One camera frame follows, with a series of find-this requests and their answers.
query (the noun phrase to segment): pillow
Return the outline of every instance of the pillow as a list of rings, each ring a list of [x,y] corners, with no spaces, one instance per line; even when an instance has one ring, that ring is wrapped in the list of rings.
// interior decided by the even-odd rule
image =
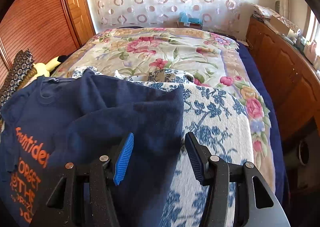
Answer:
[[[13,66],[8,72],[7,78],[0,89],[0,111],[11,95],[22,88],[29,79],[36,74],[36,69],[33,68],[33,61],[32,54],[29,50],[25,52],[20,50],[17,53],[13,61]]]

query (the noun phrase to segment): blue floral fabric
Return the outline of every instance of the blue floral fabric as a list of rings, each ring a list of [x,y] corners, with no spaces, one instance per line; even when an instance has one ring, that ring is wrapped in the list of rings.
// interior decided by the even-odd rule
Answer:
[[[190,84],[194,82],[194,76],[186,71],[171,69],[171,68],[163,68],[154,72],[150,72],[147,75],[134,75],[134,76],[126,76],[122,75],[115,71],[114,77],[119,79],[124,79],[127,81],[148,81],[148,82],[171,82],[171,83],[180,83],[180,84]]]
[[[82,77],[84,71],[86,69],[90,69],[91,71],[94,72],[95,75],[103,75],[102,73],[100,73],[96,67],[94,66],[78,66],[75,68],[75,70],[72,73],[72,78],[77,79],[79,77]]]
[[[192,131],[201,145],[226,162],[242,165],[253,162],[249,122],[243,106],[224,90],[167,82],[138,82],[145,86],[171,91],[183,88],[183,136]],[[159,227],[198,227],[208,187],[195,179],[184,146],[171,183]],[[227,226],[233,225],[235,184],[230,183]]]

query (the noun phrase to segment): window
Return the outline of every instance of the window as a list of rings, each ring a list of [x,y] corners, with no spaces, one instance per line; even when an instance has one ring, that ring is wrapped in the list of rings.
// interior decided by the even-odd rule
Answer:
[[[317,20],[315,14],[308,7],[308,15],[306,20],[305,29],[303,31],[303,36],[311,44],[313,41],[317,43],[316,52],[320,55],[320,24]]]

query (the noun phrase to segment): yellow plush toy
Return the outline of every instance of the yellow plush toy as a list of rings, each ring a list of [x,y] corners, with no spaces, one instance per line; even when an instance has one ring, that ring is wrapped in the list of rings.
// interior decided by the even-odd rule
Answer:
[[[50,76],[50,72],[53,71],[54,68],[60,64],[61,62],[58,61],[58,57],[51,59],[47,64],[44,64],[44,63],[33,64],[33,66],[37,70],[37,74],[34,76],[34,78],[37,78],[38,76],[41,76],[41,75],[44,75],[46,77]]]

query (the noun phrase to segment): patterned pillow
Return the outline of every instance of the patterned pillow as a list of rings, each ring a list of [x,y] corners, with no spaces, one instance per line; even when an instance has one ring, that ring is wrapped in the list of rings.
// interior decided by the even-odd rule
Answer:
[[[9,100],[11,95],[18,90],[18,87],[33,68],[33,57],[29,50],[20,50],[14,61],[7,78],[0,89],[0,109]]]

